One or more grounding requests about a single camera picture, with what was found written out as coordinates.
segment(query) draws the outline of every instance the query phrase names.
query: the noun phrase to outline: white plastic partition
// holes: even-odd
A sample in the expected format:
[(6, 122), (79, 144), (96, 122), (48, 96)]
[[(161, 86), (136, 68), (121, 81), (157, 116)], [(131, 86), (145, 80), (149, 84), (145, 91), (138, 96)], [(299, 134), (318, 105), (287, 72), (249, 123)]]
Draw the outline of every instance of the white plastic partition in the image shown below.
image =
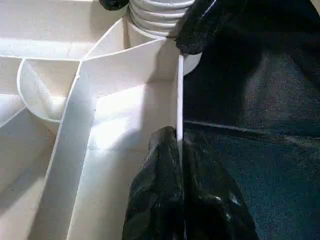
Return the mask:
[(182, 126), (176, 97), (183, 58), (173, 46), (158, 39), (82, 63), (29, 239), (121, 239), (130, 185), (151, 134)]
[(181, 144), (184, 57), (125, 13), (0, 1), (2, 240), (120, 240), (151, 134)]

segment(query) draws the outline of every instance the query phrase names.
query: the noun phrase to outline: gloved hand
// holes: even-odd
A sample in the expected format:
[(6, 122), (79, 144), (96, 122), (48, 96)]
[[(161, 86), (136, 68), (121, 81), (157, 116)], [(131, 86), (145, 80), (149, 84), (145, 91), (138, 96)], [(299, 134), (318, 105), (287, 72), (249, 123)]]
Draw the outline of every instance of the gloved hand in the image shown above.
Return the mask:
[(99, 0), (101, 5), (110, 11), (122, 9), (129, 3), (129, 0)]

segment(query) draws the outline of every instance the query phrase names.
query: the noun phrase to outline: white plastic divider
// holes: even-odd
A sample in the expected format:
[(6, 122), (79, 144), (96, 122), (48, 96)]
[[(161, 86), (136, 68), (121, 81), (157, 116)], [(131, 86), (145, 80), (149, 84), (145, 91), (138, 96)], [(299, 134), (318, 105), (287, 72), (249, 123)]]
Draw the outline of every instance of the white plastic divider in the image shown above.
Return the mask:
[(155, 39), (158, 37), (140, 30), (126, 14), (110, 27), (84, 59), (120, 52)]
[(1, 0), (0, 55), (80, 60), (125, 13), (98, 0)]
[(78, 61), (24, 59), (17, 89), (26, 107), (57, 134)]
[(151, 134), (182, 127), (183, 59), (172, 40), (158, 39), (81, 64), (28, 239), (121, 239)]

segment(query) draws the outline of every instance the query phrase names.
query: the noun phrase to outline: white plastic tray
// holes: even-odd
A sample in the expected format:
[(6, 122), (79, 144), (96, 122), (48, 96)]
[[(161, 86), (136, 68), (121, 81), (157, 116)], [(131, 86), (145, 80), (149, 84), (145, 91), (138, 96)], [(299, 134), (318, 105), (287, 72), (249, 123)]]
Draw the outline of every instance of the white plastic tray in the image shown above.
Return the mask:
[(120, 240), (184, 57), (91, 0), (0, 1), (0, 239)]

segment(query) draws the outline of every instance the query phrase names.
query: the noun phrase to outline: plastic compartment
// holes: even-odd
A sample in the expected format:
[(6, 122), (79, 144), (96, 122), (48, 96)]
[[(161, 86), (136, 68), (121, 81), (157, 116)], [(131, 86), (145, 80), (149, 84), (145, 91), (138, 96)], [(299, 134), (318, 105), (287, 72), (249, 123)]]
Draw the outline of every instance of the plastic compartment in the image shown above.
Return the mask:
[(24, 108), (17, 91), (17, 72), (21, 59), (0, 57), (0, 127)]
[(26, 109), (17, 90), (21, 59), (0, 57), (0, 192), (7, 188), (54, 136)]
[(0, 2), (2, 240), (120, 239), (151, 133), (181, 143), (184, 57), (125, 13)]
[(79, 60), (125, 12), (98, 0), (2, 0), (0, 55)]
[(121, 239), (150, 135), (170, 125), (182, 139), (183, 60), (158, 39), (82, 63), (29, 239)]
[(120, 52), (157, 39), (135, 26), (127, 14), (119, 19), (95, 44), (85, 58)]
[(44, 149), (24, 173), (0, 194), (0, 239), (25, 240), (45, 185), (52, 146)]
[(26, 59), (18, 70), (21, 99), (55, 134), (78, 66), (78, 61)]

